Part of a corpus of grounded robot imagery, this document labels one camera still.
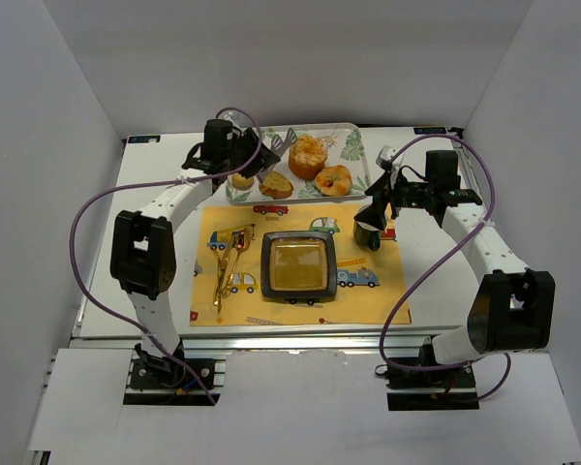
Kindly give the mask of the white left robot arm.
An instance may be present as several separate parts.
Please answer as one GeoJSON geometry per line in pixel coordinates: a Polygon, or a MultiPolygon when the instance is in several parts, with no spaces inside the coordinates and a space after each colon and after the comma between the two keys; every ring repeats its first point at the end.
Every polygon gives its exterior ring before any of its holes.
{"type": "Polygon", "coordinates": [[[176,274],[174,233],[191,212],[212,196],[213,186],[235,173],[266,178],[297,142],[293,130],[269,145],[255,128],[240,129],[225,119],[206,122],[203,141],[193,146],[176,182],[138,211],[115,218],[110,275],[119,282],[143,326],[141,349],[153,357],[175,355],[181,338],[175,328],[168,289],[176,274]]]}

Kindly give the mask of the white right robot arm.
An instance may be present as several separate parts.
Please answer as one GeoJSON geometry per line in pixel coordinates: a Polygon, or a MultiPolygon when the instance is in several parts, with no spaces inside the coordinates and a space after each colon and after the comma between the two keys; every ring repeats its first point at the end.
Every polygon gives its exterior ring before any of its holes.
{"type": "Polygon", "coordinates": [[[371,203],[354,217],[355,242],[376,251],[390,217],[397,217],[403,208],[422,209],[455,241],[456,251],[464,255],[479,283],[466,322],[428,339],[413,371],[454,369],[494,353],[545,347],[555,280],[520,260],[491,223],[480,196],[462,188],[457,153],[428,151],[425,172],[415,181],[403,174],[389,146],[382,148],[377,164],[383,173],[365,192],[371,203]]]}

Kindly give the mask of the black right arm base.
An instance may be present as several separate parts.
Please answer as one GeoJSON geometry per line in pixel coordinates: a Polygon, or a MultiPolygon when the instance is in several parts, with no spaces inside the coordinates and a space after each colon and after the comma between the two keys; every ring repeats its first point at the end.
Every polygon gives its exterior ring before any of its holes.
{"type": "Polygon", "coordinates": [[[478,410],[474,372],[470,366],[419,372],[375,367],[375,376],[385,380],[387,407],[392,412],[478,410]]]}

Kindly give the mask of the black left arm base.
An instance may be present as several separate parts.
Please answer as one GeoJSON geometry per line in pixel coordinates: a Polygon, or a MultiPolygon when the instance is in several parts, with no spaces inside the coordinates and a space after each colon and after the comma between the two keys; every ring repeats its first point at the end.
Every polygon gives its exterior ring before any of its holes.
{"type": "MultiPolygon", "coordinates": [[[[190,365],[217,401],[224,384],[226,363],[215,358],[185,358],[182,347],[175,352],[190,365]]],[[[127,406],[212,407],[213,403],[196,377],[166,357],[151,356],[136,344],[130,363],[123,404],[127,406]]]]}

